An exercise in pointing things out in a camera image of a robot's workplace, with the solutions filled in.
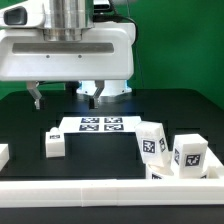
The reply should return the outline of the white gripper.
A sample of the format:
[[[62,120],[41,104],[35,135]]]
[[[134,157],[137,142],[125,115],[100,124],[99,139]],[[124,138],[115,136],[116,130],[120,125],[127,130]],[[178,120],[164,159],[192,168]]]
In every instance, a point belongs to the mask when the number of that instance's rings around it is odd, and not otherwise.
[[[91,4],[15,4],[0,9],[0,80],[28,81],[37,110],[37,81],[127,80],[133,74],[132,23],[95,22]],[[98,108],[104,82],[89,99]]]

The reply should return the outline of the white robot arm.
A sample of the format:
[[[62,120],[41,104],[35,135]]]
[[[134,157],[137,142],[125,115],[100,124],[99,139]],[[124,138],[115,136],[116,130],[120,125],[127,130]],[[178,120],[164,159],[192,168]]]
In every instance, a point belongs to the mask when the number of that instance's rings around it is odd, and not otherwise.
[[[25,0],[0,9],[0,81],[24,82],[41,106],[38,86],[72,82],[77,93],[113,102],[131,93],[137,25],[111,1]]]

